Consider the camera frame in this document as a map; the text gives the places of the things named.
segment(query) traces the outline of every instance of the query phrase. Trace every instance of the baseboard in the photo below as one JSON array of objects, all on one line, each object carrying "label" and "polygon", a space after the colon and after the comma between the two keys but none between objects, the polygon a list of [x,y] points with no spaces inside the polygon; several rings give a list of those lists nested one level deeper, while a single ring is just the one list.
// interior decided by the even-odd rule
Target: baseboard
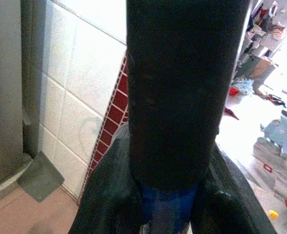
[{"label": "baseboard", "polygon": [[77,204],[78,197],[76,197],[64,184],[61,184],[60,188]]}]

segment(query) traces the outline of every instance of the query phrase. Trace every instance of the gray wall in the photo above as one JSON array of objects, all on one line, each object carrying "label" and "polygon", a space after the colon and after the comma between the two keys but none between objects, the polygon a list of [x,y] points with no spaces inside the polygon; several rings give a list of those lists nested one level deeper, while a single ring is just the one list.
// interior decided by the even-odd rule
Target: gray wall
[{"label": "gray wall", "polygon": [[0,181],[22,153],[20,0],[0,0]]}]

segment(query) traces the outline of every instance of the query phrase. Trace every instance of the light blue plastic toy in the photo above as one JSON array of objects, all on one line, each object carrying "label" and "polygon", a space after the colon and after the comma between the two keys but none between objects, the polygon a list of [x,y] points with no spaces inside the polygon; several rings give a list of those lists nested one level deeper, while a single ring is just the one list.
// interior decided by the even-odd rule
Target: light blue plastic toy
[{"label": "light blue plastic toy", "polygon": [[258,142],[264,144],[266,140],[274,142],[279,148],[281,148],[281,158],[287,159],[287,118],[281,116],[281,119],[275,119],[271,123],[264,127],[260,125],[261,131],[265,133],[265,137],[258,138]]}]

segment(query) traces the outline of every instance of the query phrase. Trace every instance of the blue plastic part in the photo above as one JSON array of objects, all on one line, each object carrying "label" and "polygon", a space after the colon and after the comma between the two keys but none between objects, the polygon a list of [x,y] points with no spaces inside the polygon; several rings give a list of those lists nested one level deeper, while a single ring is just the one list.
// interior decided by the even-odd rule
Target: blue plastic part
[{"label": "blue plastic part", "polygon": [[145,234],[178,234],[190,221],[197,186],[173,192],[140,184]]}]

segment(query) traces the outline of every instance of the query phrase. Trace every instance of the tiled floor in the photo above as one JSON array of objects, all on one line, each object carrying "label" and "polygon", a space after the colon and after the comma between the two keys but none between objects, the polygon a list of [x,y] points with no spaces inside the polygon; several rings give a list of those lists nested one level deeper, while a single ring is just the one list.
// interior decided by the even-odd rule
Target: tiled floor
[{"label": "tiled floor", "polygon": [[77,210],[60,188],[38,203],[19,187],[0,200],[0,234],[67,234]]}]

